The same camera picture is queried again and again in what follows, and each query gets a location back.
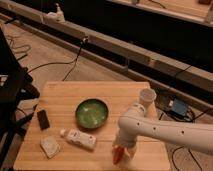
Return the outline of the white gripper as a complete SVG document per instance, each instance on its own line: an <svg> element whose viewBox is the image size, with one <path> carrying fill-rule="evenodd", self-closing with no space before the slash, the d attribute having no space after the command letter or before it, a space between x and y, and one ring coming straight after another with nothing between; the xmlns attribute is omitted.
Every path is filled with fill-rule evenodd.
<svg viewBox="0 0 213 171"><path fill-rule="evenodd" d="M118 131L113 141L112 147L123 146L125 153L128 157L133 158L137 150L137 137L125 135L123 132Z"/></svg>

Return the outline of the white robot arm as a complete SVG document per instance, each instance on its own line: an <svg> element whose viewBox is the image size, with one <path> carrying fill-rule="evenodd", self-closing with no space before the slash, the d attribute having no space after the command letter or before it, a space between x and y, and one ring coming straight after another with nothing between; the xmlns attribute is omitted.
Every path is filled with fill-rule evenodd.
<svg viewBox="0 0 213 171"><path fill-rule="evenodd" d="M213 125L150 119L140 103L119 117L118 128L114 144L125 148L134 148L137 137L145 136L213 155Z"/></svg>

